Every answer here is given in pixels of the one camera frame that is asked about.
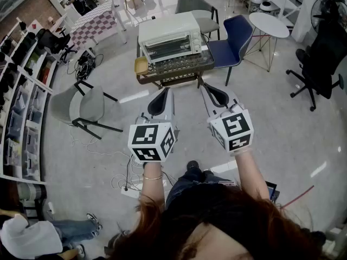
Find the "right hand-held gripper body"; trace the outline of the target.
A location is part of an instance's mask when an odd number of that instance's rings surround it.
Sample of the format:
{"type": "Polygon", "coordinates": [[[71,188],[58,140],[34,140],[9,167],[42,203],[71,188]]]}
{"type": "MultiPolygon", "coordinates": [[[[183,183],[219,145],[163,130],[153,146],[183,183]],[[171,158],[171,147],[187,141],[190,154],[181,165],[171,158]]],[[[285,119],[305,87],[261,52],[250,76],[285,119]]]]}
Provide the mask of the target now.
{"type": "Polygon", "coordinates": [[[232,105],[209,124],[213,136],[228,153],[236,154],[252,144],[254,127],[242,104],[232,105]]]}

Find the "glass oven door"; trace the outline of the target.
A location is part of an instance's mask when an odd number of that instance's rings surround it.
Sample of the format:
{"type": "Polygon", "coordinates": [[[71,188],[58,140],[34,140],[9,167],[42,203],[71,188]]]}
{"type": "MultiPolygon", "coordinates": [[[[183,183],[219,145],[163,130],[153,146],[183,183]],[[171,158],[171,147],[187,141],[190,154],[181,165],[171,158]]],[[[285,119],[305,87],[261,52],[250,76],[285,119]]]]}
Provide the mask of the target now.
{"type": "Polygon", "coordinates": [[[150,63],[191,55],[193,52],[190,35],[187,33],[145,41],[141,46],[144,55],[150,63]]]}

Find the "white oven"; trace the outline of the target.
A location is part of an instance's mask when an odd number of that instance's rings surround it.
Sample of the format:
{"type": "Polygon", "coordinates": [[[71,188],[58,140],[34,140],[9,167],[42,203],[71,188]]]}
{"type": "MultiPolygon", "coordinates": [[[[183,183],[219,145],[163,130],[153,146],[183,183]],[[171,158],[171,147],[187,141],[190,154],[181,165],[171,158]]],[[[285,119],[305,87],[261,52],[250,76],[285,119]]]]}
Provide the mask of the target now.
{"type": "Polygon", "coordinates": [[[190,35],[192,54],[202,52],[201,30],[191,12],[183,12],[158,19],[151,19],[139,24],[138,44],[145,41],[157,40],[165,36],[187,33],[190,35]]]}

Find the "person's left forearm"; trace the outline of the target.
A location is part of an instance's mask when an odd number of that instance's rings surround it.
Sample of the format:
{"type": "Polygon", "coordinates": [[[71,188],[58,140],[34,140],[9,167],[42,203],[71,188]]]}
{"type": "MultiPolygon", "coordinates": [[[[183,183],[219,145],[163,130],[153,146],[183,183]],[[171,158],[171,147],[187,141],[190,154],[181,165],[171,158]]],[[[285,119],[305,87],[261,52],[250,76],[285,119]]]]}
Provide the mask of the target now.
{"type": "Polygon", "coordinates": [[[151,205],[156,205],[160,212],[165,210],[163,172],[159,162],[146,162],[144,164],[140,213],[145,213],[151,205]]]}

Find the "pink wrist band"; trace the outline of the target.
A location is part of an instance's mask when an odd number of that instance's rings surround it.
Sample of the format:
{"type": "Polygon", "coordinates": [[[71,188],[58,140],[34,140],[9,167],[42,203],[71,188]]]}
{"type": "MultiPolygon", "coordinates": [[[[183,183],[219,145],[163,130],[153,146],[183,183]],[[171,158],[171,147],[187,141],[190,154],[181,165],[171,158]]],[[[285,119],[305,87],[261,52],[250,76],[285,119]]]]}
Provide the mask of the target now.
{"type": "Polygon", "coordinates": [[[230,153],[230,155],[231,155],[232,157],[235,157],[235,156],[240,155],[240,154],[242,154],[242,153],[251,152],[251,151],[252,151],[252,148],[246,147],[246,148],[241,148],[241,149],[234,150],[234,151],[232,151],[232,152],[230,153]]]}

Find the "yellow plastic tray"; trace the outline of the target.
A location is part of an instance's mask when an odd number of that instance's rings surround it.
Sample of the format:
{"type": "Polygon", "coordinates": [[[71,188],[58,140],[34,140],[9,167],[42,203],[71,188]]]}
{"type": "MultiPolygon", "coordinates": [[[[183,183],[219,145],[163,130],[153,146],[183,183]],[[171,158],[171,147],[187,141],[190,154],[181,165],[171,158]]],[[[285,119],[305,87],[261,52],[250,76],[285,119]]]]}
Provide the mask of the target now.
{"type": "Polygon", "coordinates": [[[138,57],[134,62],[134,72],[136,75],[146,75],[149,72],[149,63],[145,56],[138,57]]]}

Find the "blue chair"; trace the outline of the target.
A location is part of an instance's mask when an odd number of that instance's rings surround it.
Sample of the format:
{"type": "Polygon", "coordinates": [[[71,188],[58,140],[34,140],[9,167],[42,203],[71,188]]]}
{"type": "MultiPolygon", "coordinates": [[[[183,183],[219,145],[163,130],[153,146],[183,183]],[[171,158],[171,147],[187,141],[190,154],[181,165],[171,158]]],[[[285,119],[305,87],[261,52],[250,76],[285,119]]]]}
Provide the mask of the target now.
{"type": "Polygon", "coordinates": [[[209,41],[209,50],[214,58],[214,68],[228,68],[225,86],[228,85],[231,70],[238,66],[252,39],[253,29],[242,15],[223,21],[227,32],[226,40],[209,41]]]}

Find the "white power strip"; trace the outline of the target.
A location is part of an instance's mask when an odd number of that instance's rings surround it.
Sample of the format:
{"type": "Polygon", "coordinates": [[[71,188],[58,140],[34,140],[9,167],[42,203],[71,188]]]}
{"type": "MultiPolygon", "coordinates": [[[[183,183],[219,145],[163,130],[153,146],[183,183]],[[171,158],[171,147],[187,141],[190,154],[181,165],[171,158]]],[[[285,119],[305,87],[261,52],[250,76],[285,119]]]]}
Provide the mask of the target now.
{"type": "Polygon", "coordinates": [[[141,190],[136,189],[136,188],[130,188],[130,187],[122,186],[121,187],[121,194],[123,194],[127,197],[130,197],[130,198],[139,199],[140,194],[141,194],[141,190]]]}

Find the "grey upholstered chair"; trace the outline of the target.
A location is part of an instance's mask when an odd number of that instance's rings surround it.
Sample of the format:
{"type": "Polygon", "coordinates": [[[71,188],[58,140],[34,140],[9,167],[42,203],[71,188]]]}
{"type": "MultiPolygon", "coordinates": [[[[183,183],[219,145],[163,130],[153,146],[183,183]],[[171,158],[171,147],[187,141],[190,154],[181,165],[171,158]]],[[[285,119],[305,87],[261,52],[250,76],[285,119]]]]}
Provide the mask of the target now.
{"type": "Polygon", "coordinates": [[[118,99],[105,93],[102,86],[95,87],[83,80],[79,80],[67,90],[53,95],[49,102],[49,110],[55,119],[66,125],[80,128],[92,137],[101,140],[101,136],[88,129],[89,125],[119,133],[123,132],[122,129],[99,122],[105,114],[105,98],[118,102],[118,99]],[[70,105],[77,93],[82,95],[82,99],[79,104],[79,116],[73,119],[70,115],[70,105]]]}
{"type": "Polygon", "coordinates": [[[178,0],[175,13],[191,12],[200,26],[201,33],[211,37],[217,31],[220,40],[220,26],[217,9],[205,0],[178,0]]]}

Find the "black tablet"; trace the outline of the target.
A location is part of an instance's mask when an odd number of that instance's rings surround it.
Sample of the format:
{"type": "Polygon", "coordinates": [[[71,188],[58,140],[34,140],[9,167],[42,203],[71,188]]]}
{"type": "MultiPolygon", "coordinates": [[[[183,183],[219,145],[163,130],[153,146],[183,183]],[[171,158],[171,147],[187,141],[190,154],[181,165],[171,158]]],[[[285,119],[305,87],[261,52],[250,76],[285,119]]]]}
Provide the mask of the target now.
{"type": "Polygon", "coordinates": [[[277,202],[280,192],[277,190],[277,184],[266,181],[269,191],[269,198],[273,203],[277,202]]]}

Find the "white round side table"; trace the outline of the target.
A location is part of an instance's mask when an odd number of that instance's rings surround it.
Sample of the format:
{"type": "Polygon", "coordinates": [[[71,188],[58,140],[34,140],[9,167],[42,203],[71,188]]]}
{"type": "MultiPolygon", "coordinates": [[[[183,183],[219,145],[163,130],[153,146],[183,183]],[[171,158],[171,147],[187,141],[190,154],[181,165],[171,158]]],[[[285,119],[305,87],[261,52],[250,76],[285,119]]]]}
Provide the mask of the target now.
{"type": "Polygon", "coordinates": [[[278,39],[289,37],[290,31],[284,22],[279,20],[277,17],[263,12],[251,13],[249,15],[249,21],[254,27],[252,38],[256,38],[257,41],[248,48],[243,59],[266,70],[267,72],[270,72],[278,39]],[[247,56],[253,55],[257,52],[263,55],[266,64],[265,67],[246,59],[247,56]]]}

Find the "black office chair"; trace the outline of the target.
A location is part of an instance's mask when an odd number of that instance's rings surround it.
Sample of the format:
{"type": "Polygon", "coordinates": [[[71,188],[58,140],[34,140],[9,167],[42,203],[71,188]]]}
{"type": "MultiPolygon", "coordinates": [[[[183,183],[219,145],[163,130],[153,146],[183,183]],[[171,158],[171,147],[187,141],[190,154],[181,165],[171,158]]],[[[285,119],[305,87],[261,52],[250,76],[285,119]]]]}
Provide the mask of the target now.
{"type": "Polygon", "coordinates": [[[71,40],[70,34],[65,34],[64,30],[61,31],[61,34],[61,37],[57,37],[48,29],[40,29],[36,34],[37,46],[40,49],[48,49],[58,63],[67,63],[67,55],[78,51],[74,49],[74,43],[71,46],[68,45],[71,40]]]}
{"type": "Polygon", "coordinates": [[[336,82],[332,82],[332,76],[347,56],[347,31],[337,22],[322,21],[312,45],[308,45],[305,50],[297,49],[295,54],[301,63],[301,74],[290,69],[286,70],[286,74],[293,74],[304,86],[291,93],[290,97],[294,98],[307,89],[312,101],[310,111],[313,112],[316,109],[314,92],[330,99],[335,87],[344,89],[342,75],[338,75],[336,82]]]}

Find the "grey roll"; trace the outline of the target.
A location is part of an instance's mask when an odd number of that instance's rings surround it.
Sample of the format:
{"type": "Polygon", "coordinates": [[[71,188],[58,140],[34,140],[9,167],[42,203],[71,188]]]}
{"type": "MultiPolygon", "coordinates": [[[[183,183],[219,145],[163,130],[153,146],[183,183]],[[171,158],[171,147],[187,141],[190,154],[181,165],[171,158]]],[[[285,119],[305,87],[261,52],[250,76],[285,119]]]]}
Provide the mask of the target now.
{"type": "Polygon", "coordinates": [[[40,184],[18,182],[17,190],[19,200],[34,201],[47,197],[46,187],[40,184]]]}

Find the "white shelf unit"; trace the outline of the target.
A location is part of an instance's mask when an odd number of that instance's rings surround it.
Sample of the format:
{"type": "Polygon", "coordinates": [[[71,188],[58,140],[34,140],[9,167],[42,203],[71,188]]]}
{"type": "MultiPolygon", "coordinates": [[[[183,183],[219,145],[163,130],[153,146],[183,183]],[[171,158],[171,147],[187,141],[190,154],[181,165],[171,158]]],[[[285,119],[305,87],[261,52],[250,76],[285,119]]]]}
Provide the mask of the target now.
{"type": "Polygon", "coordinates": [[[46,115],[48,99],[53,93],[50,87],[50,83],[57,66],[57,60],[53,56],[51,56],[51,54],[46,49],[40,49],[37,46],[36,34],[38,30],[41,29],[40,24],[32,23],[31,25],[27,25],[27,28],[29,31],[35,34],[35,43],[33,47],[29,50],[29,53],[25,58],[26,67],[31,68],[33,70],[33,74],[28,75],[25,73],[24,70],[20,71],[19,77],[17,78],[14,84],[13,92],[12,94],[10,94],[9,107],[5,110],[0,110],[0,178],[17,181],[17,182],[23,182],[23,183],[44,185],[45,184],[44,171],[43,171],[43,166],[41,164],[41,145],[43,144],[44,118],[46,115]],[[47,92],[46,104],[45,104],[44,113],[43,113],[41,141],[40,141],[40,169],[41,169],[40,182],[28,181],[28,180],[19,181],[17,179],[5,176],[2,171],[2,168],[3,168],[2,154],[3,154],[3,145],[4,145],[5,126],[7,124],[9,108],[12,106],[13,95],[18,86],[27,86],[27,85],[31,86],[33,84],[40,86],[41,89],[47,92]]]}

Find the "black standing fan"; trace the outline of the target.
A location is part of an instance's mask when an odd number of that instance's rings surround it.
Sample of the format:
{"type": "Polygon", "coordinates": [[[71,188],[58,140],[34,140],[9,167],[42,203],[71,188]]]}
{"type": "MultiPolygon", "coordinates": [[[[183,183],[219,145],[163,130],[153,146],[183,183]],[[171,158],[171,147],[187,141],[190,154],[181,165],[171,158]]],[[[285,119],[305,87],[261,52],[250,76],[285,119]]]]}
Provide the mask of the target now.
{"type": "Polygon", "coordinates": [[[311,9],[311,24],[316,33],[321,21],[332,22],[339,19],[336,0],[316,0],[311,9]]]}

